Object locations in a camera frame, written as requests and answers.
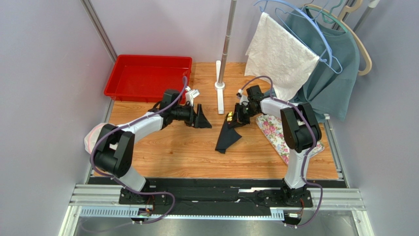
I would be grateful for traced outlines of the black paper napkin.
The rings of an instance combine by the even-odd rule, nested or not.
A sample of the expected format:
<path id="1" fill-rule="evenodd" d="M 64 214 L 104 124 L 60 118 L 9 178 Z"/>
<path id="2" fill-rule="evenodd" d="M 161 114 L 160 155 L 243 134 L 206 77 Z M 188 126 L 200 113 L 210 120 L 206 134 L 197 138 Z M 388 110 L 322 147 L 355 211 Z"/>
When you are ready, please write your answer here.
<path id="1" fill-rule="evenodd" d="M 227 122 L 224 119 L 215 150 L 219 153 L 225 154 L 226 150 L 237 142 L 242 136 L 235 130 L 240 126 L 234 126 L 234 119 L 232 122 Z"/>

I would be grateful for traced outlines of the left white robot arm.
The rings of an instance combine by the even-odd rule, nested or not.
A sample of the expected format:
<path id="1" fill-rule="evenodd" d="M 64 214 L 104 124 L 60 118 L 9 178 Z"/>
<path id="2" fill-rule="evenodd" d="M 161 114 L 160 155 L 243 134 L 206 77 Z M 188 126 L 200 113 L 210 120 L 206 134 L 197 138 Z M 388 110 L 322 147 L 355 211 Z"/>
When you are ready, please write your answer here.
<path id="1" fill-rule="evenodd" d="M 97 140 L 90 149 L 90 162 L 100 174 L 113 177 L 116 182 L 134 193 L 139 193 L 147 184 L 144 176 L 132 167 L 135 144 L 149 134 L 160 131 L 175 120 L 184 121 L 192 128 L 211 128 L 202 111 L 202 105 L 194 106 L 199 96 L 197 89 L 187 87 L 186 103 L 181 104 L 182 94 L 168 89 L 162 99 L 142 117 L 121 125 L 104 124 Z"/>

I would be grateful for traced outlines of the iridescent spoon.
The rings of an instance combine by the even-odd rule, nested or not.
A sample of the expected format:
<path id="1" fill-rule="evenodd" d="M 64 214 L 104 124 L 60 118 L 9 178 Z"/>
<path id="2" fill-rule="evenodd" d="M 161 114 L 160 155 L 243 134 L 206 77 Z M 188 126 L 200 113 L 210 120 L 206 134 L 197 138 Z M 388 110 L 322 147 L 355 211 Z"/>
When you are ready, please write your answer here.
<path id="1" fill-rule="evenodd" d="M 234 116 L 234 112 L 229 112 L 229 113 L 226 115 L 226 121 L 227 121 L 227 122 L 232 122 L 232 120 L 233 120 L 233 116 Z"/>

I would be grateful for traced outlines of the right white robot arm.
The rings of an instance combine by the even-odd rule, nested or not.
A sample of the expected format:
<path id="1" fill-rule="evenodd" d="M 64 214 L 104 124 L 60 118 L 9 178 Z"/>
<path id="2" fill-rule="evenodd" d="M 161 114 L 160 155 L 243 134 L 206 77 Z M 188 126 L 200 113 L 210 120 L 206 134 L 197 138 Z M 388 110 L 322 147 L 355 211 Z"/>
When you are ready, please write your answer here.
<path id="1" fill-rule="evenodd" d="M 262 93 L 259 86 L 251 86 L 247 90 L 239 90 L 233 112 L 228 113 L 228 128 L 238 128 L 250 124 L 250 118 L 258 115 L 271 115 L 281 119 L 283 136 L 290 149 L 288 170 L 284 177 L 286 189 L 289 191 L 306 187 L 304 176 L 308 168 L 308 154 L 321 139 L 321 131 L 312 107 L 308 103 L 294 105 L 271 95 Z"/>

